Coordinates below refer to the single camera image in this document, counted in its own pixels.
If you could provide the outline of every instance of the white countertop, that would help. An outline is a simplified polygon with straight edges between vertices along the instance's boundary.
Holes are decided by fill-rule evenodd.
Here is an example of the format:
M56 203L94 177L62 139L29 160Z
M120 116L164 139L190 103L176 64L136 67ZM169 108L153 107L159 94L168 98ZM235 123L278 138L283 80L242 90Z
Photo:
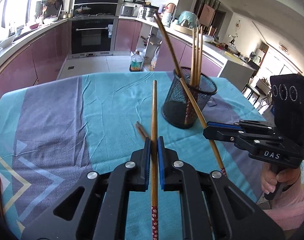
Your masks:
M20 38L19 40L13 42L10 46L8 46L5 49L0 48L0 66L8 60L16 51L18 51L21 47L23 47L25 44L30 42L32 39L35 39L36 37L40 36L44 32L50 30L51 28L56 27L57 25L60 25L64 22L66 22L68 19L61 20L59 22L54 22L50 25L45 25L39 27L37 30L27 34L26 36Z
M136 18L136 17L126 17L126 16L119 16L119 19L124 19L124 20L135 20L135 21L139 21L142 22L144 24L153 26L155 28L159 28L157 23L155 22L150 22L144 19L140 19L140 18ZM46 25L46 26L42 26L40 28L38 28L37 30L27 34L26 36L20 38L19 40L13 42L12 45L10 45L9 47L5 48L5 49L0 49L0 66L7 60L9 59L16 51L18 51L21 47L23 47L25 44L27 44L28 42L30 42L31 40L33 40L34 38L40 36L41 34L43 34L44 32L66 22L69 20L73 20L73 18L70 19L64 19L58 22L55 22L53 24L50 25ZM192 44L192 37L189 35L186 35L184 33L180 33L172 28L168 28L165 27L165 30L172 34L173 36L186 41L189 44ZM211 44L208 43L204 43L203 44L203 52L205 55L210 55L212 58L216 59L216 62L221 65L221 67L224 67L226 65L226 63L228 61L232 61L234 63L237 63L239 65L242 65L244 67L247 68L251 68L247 63L243 62L242 60L240 60L239 58L231 55L230 53L223 51Z
M119 16L119 19L136 20L136 21L145 23L147 25L153 26L155 28L159 28L157 23L150 22L150 21L147 21L147 20L144 20L144 19L141 19L141 18ZM176 31L172 28L169 28L169 27L164 27L164 28L168 33L170 33L170 34L172 34L172 35L174 35L174 36L176 36L176 37L178 37L178 38L180 38L180 39L182 39L182 40L184 40L184 41L186 41L186 42L188 42L192 45L193 40L192 40L191 36L186 35L184 33L180 33L180 32L178 32L178 31ZM217 61L219 61L222 64L222 66L224 66L227 63L227 61L232 61L234 63L243 65L247 68L251 68L247 63L243 62L242 60L235 57L234 55L232 55L232 54L230 54L230 53L228 53L228 52L226 52L222 49L219 49L219 48L217 48L217 47L215 47L211 44L208 44L206 42L204 42L204 44L203 44L203 52L206 53L206 54L209 54L210 56L215 58Z

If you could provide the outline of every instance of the human hand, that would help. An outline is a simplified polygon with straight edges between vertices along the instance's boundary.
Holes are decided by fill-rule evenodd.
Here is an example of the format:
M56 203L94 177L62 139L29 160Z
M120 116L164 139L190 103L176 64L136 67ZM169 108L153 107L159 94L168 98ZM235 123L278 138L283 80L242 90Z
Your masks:
M300 176L300 168L285 169L279 174L275 174L271 169L271 164L263 163L261 171L261 189L265 194L275 191L275 186L278 182L285 182L287 185L295 183Z

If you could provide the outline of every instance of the stovetop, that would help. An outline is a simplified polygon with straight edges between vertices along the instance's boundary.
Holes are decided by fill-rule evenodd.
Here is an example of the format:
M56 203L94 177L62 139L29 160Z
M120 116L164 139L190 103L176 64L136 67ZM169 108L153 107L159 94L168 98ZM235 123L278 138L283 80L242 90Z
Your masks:
M76 14L74 16L74 18L76 18L76 17L93 17L93 16L115 16L115 14L112 14L112 13Z

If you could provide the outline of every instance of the chopstick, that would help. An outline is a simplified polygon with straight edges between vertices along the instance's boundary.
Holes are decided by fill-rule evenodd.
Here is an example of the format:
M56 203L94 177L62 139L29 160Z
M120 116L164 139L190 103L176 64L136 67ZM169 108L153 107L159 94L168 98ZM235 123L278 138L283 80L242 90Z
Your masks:
M150 138L144 127L138 121L135 123L135 128L137 129L143 141L145 141L146 137Z
M194 86L194 68L195 68L195 29L192 29L192 62L191 62L191 77L190 77L190 86Z
M199 118L199 120L201 122L201 125L202 125L203 129L205 129L207 127L207 124L206 124L206 121L205 121L205 119L204 119L204 117L202 115L202 112L201 112L199 106L197 105L195 99L193 98L193 96L192 96L192 94L191 94L188 86L185 84L185 81L184 81L183 78L180 79L180 82L181 82L181 84L182 84L185 92L187 93L187 95L188 95L188 97L189 97L189 99L190 99L190 101L191 101L191 103L192 103L192 105L194 107L194 110L195 110L195 112L197 114L197 117ZM224 167L224 164L223 164L223 161L221 159L219 150L218 150L218 148L217 148L217 146L215 144L215 141L209 140L209 143L211 145L212 151L213 151L213 153L215 155L215 158L216 158L216 160L218 162L218 165L219 165L219 167L221 169L222 174L225 175L226 177L228 177L227 173L226 173L226 170L225 170L225 167Z
M169 47L169 49L170 49L170 53L171 53L171 56L172 56L172 59L173 59L174 65L175 65L175 72L176 72L176 74L178 75L179 78L182 78L181 68L180 68L178 60L175 56L174 49L172 47L170 38L169 38L169 36L168 36L164 26L163 26L163 23L161 22L161 19L160 19L159 15L157 13L155 13L155 15L156 15L156 23L159 26L159 29L160 29L168 47Z
M203 26L200 28L200 34L201 34L201 39L200 39L200 51L199 51L199 60L198 60L198 66L197 66L197 80L196 80L196 87L199 86L200 84L200 78L201 78L201 68L202 68L202 49L203 49Z
M153 81L151 124L151 211L152 239L159 239L158 158L157 158L157 81Z
M198 66L199 66L199 27L196 28L196 52L195 52L195 73L194 73L194 87L197 86L197 74L199 73L198 71Z
M198 88L202 69L203 26L192 30L192 62L190 86Z

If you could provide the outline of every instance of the blue tablecloth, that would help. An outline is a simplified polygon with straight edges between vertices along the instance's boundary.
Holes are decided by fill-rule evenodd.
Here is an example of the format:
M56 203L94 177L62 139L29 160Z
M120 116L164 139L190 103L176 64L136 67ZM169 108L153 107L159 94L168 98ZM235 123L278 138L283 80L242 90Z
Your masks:
M168 124L161 107L173 74L96 73L5 94L0 100L2 203L10 229L20 238L34 218L91 170L105 173L143 148L134 124L150 133L153 80L158 81L158 134L165 146L197 170L218 170L199 121L188 130ZM263 117L226 79L213 78L215 106L207 121L233 123ZM261 163L232 143L217 142L229 179L253 201L261 195ZM126 239L151 239L150 192L131 192ZM181 239L177 192L159 190L160 240Z

